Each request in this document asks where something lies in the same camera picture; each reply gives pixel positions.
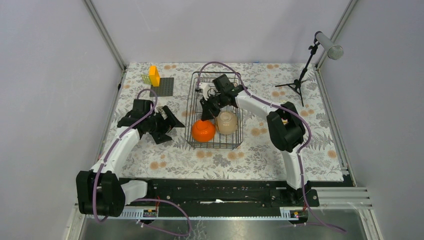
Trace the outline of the orange glossy bowl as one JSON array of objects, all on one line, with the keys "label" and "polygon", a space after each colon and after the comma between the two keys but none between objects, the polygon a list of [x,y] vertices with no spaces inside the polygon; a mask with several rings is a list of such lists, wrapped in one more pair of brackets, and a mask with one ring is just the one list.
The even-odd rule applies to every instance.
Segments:
[{"label": "orange glossy bowl", "polygon": [[216,129],[211,121],[200,119],[192,125],[191,134],[194,140],[205,143],[214,138]]}]

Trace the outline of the beige bowl with leaf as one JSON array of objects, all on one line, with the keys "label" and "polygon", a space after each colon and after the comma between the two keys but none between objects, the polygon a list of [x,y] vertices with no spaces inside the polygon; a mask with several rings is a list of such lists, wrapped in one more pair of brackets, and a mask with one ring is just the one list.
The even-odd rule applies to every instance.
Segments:
[{"label": "beige bowl with leaf", "polygon": [[215,118],[215,125],[220,134],[230,135],[237,129],[236,114],[230,111],[221,111]]}]

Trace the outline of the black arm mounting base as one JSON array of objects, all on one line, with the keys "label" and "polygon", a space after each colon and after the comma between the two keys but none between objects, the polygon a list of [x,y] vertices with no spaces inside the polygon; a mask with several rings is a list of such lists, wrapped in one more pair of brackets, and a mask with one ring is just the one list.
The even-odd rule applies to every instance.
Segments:
[{"label": "black arm mounting base", "polygon": [[147,184],[144,199],[133,206],[148,206],[154,200],[160,204],[160,217],[179,217],[182,213],[170,203],[179,205],[189,217],[275,217],[279,207],[303,208],[307,201],[318,207],[317,187],[352,187],[346,176],[343,181],[308,181],[303,197],[301,189],[294,190],[284,180],[217,180],[217,179],[159,179],[138,178]]}]

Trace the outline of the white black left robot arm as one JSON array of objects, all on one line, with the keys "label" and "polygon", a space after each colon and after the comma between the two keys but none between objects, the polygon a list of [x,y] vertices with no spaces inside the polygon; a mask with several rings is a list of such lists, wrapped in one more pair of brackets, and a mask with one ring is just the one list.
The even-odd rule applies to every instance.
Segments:
[{"label": "white black left robot arm", "polygon": [[135,99],[132,110],[118,121],[114,141],[105,153],[90,170],[81,170],[76,176],[80,213],[118,217],[135,200],[144,206],[152,204],[155,192],[148,183],[130,180],[121,184],[121,171],[143,135],[150,135],[158,145],[172,140],[168,133],[174,128],[184,128],[184,124],[168,106],[156,107],[151,100]]}]

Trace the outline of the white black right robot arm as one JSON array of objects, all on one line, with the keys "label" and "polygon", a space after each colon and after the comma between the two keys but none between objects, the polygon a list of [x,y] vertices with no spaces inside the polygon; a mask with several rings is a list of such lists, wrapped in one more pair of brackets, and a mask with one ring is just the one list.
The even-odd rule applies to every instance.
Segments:
[{"label": "white black right robot arm", "polygon": [[301,205],[307,194],[302,188],[306,183],[304,167],[294,156],[304,141],[306,128],[299,119],[291,102],[281,105],[268,102],[248,92],[243,84],[234,85],[226,74],[209,83],[196,82],[195,91],[203,94],[200,99],[201,120],[216,119],[227,106],[245,110],[266,121],[272,144],[281,151],[286,169],[286,182],[292,188],[287,191],[287,201],[293,206]]}]

